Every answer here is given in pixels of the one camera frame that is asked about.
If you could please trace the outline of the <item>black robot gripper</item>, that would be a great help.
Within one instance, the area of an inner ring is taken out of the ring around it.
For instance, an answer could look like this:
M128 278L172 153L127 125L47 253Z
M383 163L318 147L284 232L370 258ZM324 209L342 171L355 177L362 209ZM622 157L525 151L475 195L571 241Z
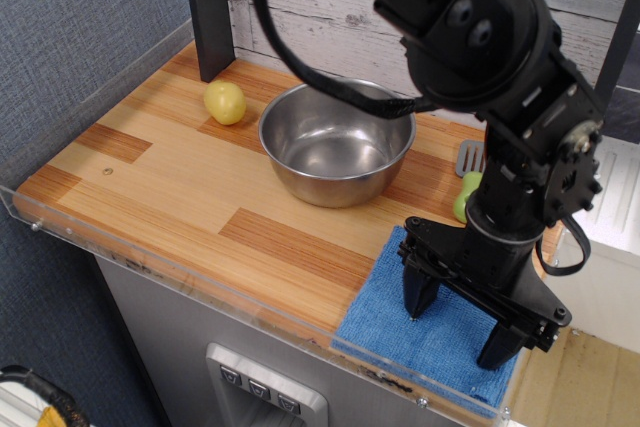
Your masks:
M404 307L418 319L444 285L496 320L477 365L496 370L523 348L548 351L571 320L533 265L544 224L534 201L473 196L463 227L412 216L399 246Z

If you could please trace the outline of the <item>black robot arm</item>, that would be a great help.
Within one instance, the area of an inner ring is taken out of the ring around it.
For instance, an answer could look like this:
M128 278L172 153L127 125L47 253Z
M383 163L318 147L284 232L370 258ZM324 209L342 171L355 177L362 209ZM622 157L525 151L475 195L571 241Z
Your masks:
M541 280L546 229L574 220L601 185L594 154L604 107L561 52L544 0L375 0L403 36L420 109L471 112L486 125L486 166L466 224L405 223L406 310L420 316L446 285L495 319L478 365L494 370L522 348L549 349L569 324Z

